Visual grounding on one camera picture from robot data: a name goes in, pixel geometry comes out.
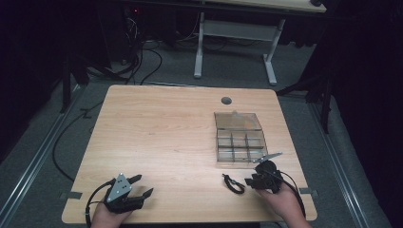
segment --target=metal rail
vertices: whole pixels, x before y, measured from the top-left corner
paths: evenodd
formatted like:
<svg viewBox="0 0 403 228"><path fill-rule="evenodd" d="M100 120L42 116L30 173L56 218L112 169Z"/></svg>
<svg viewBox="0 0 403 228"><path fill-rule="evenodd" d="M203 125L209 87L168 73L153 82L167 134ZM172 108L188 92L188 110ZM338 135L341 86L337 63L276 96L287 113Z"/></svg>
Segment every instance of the metal rail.
<svg viewBox="0 0 403 228"><path fill-rule="evenodd" d="M365 215L365 212L362 210L359 200L356 196L355 190L353 189L352 185L350 184L350 181L344 171L343 165L341 164L338 155L336 153L336 150L332 144L332 141L329 137L328 134L326 134L321 127L320 123L320 111L318 107L315 104L308 104L308 107L315 117L315 123L317 124L317 128L319 129L323 141L326 144L328 155L331 159L331 164L332 168L336 174L336 179L338 182L338 185L340 186L341 193L343 194L344 199L346 200L347 206L350 210L350 213L353 217L353 220L355 222L356 227L361 227L361 228L367 228L370 227L368 223L367 216Z"/></svg>
<svg viewBox="0 0 403 228"><path fill-rule="evenodd" d="M3 205L3 208L0 211L0 227L8 227L10 224L12 217L18 209L18 206L24 199L24 196L41 170L41 167L47 159L48 154L51 152L54 141L56 140L58 134L60 134L61 128L68 116L68 113L70 112L74 103L82 95L84 89L84 87L79 85L74 88L73 99L70 106L66 109L66 112L60 113L59 117L56 119L55 123L51 127L50 131L46 135L44 141L30 162L28 168L14 187L9 199Z"/></svg>

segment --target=forearm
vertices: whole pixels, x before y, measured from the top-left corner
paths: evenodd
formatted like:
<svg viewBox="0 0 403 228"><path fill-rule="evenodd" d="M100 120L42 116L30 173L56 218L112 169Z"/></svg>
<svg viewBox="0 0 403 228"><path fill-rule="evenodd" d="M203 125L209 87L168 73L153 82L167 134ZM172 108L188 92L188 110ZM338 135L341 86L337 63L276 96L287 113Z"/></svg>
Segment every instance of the forearm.
<svg viewBox="0 0 403 228"><path fill-rule="evenodd" d="M91 228L119 228L120 225L108 219L97 219L92 222Z"/></svg>
<svg viewBox="0 0 403 228"><path fill-rule="evenodd" d="M294 216L283 218L288 228L312 228L311 224L305 219L304 216Z"/></svg>

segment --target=white metal frame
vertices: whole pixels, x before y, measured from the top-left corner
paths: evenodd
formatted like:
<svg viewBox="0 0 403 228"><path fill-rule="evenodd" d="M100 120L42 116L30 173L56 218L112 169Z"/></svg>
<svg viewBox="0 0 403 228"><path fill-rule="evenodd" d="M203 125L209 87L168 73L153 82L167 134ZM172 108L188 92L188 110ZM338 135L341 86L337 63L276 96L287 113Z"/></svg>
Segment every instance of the white metal frame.
<svg viewBox="0 0 403 228"><path fill-rule="evenodd" d="M195 78L202 77L202 42L204 35L224 36L230 38L240 38L249 40L261 40L271 42L267 54L263 55L263 62L266 66L269 83L272 86L277 84L276 75L272 66L272 58L278 44L279 36L284 27L285 19L279 21L277 26L261 26L243 23L223 22L215 20L205 20L204 13L201 12L199 45L196 53Z"/></svg>

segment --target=black strap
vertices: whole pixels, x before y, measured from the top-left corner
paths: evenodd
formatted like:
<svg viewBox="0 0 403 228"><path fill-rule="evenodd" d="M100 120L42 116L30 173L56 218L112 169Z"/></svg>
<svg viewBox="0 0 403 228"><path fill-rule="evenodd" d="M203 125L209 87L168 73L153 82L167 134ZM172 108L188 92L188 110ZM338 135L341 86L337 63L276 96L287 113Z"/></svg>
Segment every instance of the black strap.
<svg viewBox="0 0 403 228"><path fill-rule="evenodd" d="M224 177L225 184L233 193L243 194L245 192L245 185L237 182L236 180L232 180L228 175L222 174L222 176ZM237 185L240 190L234 188L233 184Z"/></svg>

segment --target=wood grain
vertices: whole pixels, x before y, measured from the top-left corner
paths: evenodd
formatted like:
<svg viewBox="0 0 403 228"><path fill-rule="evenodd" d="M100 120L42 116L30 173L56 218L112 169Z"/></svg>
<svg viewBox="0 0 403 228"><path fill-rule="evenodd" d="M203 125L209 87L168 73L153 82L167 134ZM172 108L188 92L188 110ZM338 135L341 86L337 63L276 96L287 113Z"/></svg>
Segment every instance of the wood grain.
<svg viewBox="0 0 403 228"><path fill-rule="evenodd" d="M230 97L232 104L222 104ZM221 174L244 183L253 169L216 166L214 112L256 113L269 154L298 187L307 187L276 93L269 89L113 85L95 125L63 213L66 223L85 223L91 193L124 173L142 174L130 196L154 188L128 223L242 222L280 220L250 187L230 192ZM101 200L106 189L96 195ZM310 195L302 196L307 219L317 217Z"/></svg>

